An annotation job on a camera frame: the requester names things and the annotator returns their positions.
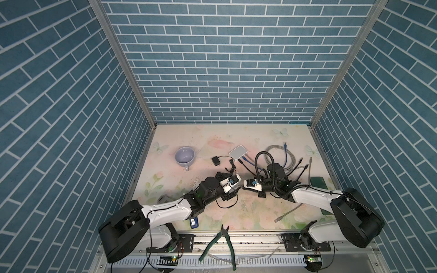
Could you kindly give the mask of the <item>black power adapter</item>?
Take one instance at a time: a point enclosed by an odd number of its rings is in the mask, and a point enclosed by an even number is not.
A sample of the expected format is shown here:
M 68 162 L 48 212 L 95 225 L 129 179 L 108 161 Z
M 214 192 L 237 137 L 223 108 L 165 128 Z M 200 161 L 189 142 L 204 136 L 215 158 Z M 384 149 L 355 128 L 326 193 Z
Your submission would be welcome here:
M 221 161 L 220 161 L 219 157 L 213 157 L 213 158 L 211 158 L 211 160 L 212 160 L 214 166 L 221 165 Z
M 221 181 L 227 179 L 228 177 L 229 177 L 229 174 L 228 174 L 228 173 L 222 173 L 222 172 L 217 172 L 216 175 L 215 175 L 215 178 L 216 178 L 219 182 L 221 182 Z

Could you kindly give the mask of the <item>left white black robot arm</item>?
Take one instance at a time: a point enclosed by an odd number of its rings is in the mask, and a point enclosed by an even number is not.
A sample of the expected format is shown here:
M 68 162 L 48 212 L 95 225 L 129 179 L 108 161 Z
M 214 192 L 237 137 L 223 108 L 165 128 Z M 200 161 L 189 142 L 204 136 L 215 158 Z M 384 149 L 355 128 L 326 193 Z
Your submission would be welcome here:
M 240 175 L 226 175 L 222 181 L 208 177 L 175 201 L 144 206 L 138 200 L 126 203 L 99 227 L 108 263 L 124 259 L 138 245 L 146 249 L 174 246 L 179 235 L 173 222 L 191 220 L 218 199 L 227 201 L 236 197 L 241 182 Z

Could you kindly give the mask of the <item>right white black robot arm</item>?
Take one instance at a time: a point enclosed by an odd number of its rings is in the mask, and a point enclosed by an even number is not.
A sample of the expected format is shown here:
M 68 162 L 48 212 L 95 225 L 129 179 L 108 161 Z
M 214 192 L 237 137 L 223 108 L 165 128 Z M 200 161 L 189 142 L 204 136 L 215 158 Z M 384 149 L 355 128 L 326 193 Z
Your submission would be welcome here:
M 330 241 L 348 241 L 358 248 L 366 248 L 385 226 L 383 217 L 354 188 L 329 191 L 300 184 L 289 180 L 278 163 L 268 165 L 266 173 L 268 177 L 261 180 L 263 191 L 274 192 L 286 201 L 310 205 L 333 214 L 333 220 L 314 220 L 300 231 L 300 243 L 309 251 Z

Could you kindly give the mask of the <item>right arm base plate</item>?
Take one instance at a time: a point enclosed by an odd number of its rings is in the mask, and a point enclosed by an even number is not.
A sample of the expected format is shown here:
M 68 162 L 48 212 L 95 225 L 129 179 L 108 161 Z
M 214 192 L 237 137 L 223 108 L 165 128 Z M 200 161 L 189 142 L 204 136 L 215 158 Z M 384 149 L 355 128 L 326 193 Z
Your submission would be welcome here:
M 281 240 L 287 252 L 306 251 L 306 252 L 329 252 L 330 244 L 327 242 L 317 243 L 309 235 L 302 233 L 283 233 Z

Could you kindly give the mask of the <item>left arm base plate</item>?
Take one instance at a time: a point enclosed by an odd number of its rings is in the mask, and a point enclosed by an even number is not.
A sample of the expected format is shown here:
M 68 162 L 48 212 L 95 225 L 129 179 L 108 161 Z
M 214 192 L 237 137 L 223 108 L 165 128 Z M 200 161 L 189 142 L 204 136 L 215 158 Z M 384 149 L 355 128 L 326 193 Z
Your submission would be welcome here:
M 151 248 L 147 248 L 148 252 L 152 253 L 191 253 L 193 250 L 194 234 L 180 234 L 177 237 L 172 237 L 171 240 L 162 248 L 158 248 L 158 244 L 155 241 L 155 237 L 152 237 L 153 245 Z

